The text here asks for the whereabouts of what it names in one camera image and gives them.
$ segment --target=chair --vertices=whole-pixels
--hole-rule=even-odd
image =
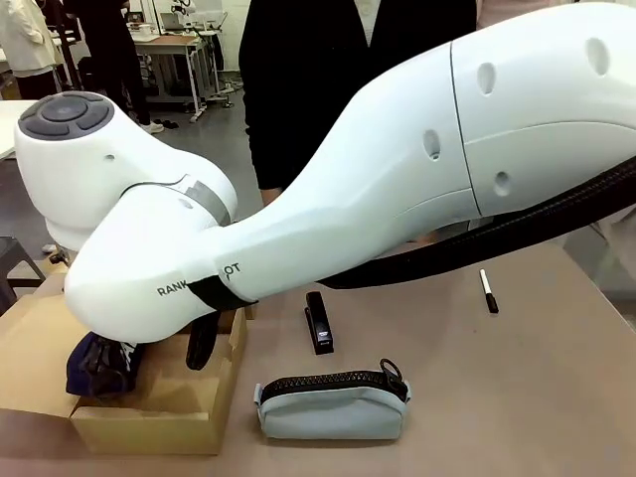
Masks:
[[[38,278],[9,278],[9,272],[26,261]],[[0,315],[17,301],[14,288],[38,287],[46,276],[14,237],[0,237]]]

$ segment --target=dark blue cloth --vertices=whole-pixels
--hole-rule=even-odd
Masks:
[[[130,393],[144,348],[88,333],[67,361],[67,393],[93,398]]]

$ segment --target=white marker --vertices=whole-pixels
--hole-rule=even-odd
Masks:
[[[493,292],[490,289],[490,283],[488,283],[486,270],[484,270],[483,268],[479,270],[479,275],[481,276],[481,284],[484,287],[484,294],[486,295],[486,304],[488,305],[488,311],[497,314],[499,313],[499,307],[497,306],[495,295],[493,295]]]

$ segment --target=black clothing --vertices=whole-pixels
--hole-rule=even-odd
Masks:
[[[31,77],[16,78],[20,96],[23,99],[42,99],[49,94],[58,92],[53,71],[33,75]]]
[[[368,47],[354,0],[251,0],[239,63],[259,188],[291,184],[358,89],[476,18],[475,0],[383,0]]]
[[[132,109],[141,124],[150,123],[139,60],[134,42],[121,15],[125,0],[65,0],[67,13],[77,15],[95,66],[95,74],[106,95],[127,111],[122,86],[128,91]]]

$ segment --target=zipper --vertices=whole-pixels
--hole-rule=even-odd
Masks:
[[[381,371],[350,371],[333,375],[301,376],[272,381],[262,389],[260,403],[278,396],[312,391],[374,388],[386,391],[406,402],[408,387],[401,378],[398,367],[387,359],[380,361]]]

